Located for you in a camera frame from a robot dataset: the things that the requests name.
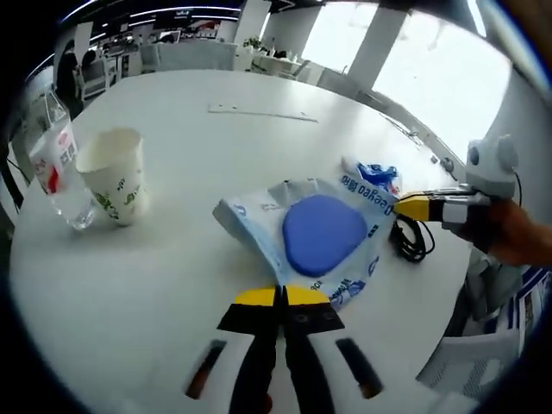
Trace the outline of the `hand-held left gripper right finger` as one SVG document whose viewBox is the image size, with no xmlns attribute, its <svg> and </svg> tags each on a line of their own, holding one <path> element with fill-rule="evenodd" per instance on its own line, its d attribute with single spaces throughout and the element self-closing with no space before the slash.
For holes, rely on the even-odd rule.
<svg viewBox="0 0 552 414">
<path fill-rule="evenodd" d="M 413 382 L 386 382 L 321 292 L 282 288 L 285 359 L 302 413 L 426 413 Z"/>
</svg>

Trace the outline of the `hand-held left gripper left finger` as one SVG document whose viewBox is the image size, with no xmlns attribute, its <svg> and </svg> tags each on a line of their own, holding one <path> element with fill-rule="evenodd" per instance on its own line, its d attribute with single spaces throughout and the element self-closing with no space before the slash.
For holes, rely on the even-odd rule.
<svg viewBox="0 0 552 414">
<path fill-rule="evenodd" d="M 162 360 L 146 413 L 262 413 L 276 360 L 279 288 L 241 293 L 194 350 Z"/>
</svg>

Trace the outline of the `person's right hand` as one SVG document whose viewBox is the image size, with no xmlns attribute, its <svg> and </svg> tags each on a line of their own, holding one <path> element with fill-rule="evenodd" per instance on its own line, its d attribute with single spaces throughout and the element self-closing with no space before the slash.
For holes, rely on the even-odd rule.
<svg viewBox="0 0 552 414">
<path fill-rule="evenodd" d="M 501 263 L 520 267 L 551 265 L 551 228 L 530 219 L 511 200 L 491 204 L 454 234 Z"/>
</svg>

